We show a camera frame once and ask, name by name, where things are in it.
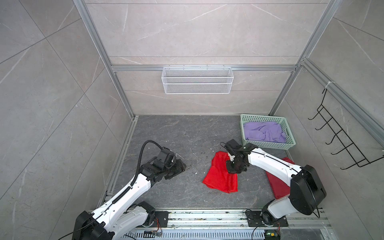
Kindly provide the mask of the bright red t-shirt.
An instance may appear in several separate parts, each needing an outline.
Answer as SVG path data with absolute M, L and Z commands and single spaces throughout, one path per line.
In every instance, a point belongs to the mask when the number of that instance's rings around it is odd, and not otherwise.
M 238 175 L 230 174 L 226 163 L 230 160 L 228 153 L 217 152 L 212 159 L 211 168 L 203 180 L 210 189 L 230 194 L 238 191 Z

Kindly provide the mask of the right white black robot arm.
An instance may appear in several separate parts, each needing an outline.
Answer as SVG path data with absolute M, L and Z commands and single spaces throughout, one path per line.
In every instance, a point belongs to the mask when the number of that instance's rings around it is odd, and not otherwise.
M 240 174 L 252 165 L 272 174 L 290 188 L 289 194 L 270 201 L 262 208 L 261 224 L 273 226 L 293 213 L 309 216 L 327 196 L 317 171 L 309 165 L 301 167 L 287 163 L 251 143 L 242 146 L 230 140 L 223 147 L 230 157 L 226 161 L 228 173 Z

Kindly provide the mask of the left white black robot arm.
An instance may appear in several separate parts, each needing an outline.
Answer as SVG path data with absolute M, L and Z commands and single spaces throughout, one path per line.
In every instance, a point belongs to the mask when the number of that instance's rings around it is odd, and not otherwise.
M 167 148 L 139 166 L 135 176 L 109 201 L 76 219 L 73 240 L 116 240 L 136 227 L 156 225 L 156 209 L 136 200 L 162 179 L 169 180 L 186 170 L 183 161 Z

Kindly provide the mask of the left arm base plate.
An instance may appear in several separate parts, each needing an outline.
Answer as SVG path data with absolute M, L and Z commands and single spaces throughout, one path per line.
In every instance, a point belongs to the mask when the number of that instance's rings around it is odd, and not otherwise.
M 149 213 L 146 221 L 143 223 L 143 227 L 150 228 L 165 228 L 168 226 L 169 212 L 167 211 L 156 211 Z

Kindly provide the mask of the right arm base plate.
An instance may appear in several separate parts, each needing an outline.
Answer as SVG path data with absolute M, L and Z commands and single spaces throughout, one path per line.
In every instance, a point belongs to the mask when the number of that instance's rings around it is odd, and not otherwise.
M 286 217 L 280 219 L 265 220 L 262 217 L 261 211 L 245 211 L 246 220 L 249 227 L 288 227 L 288 221 Z

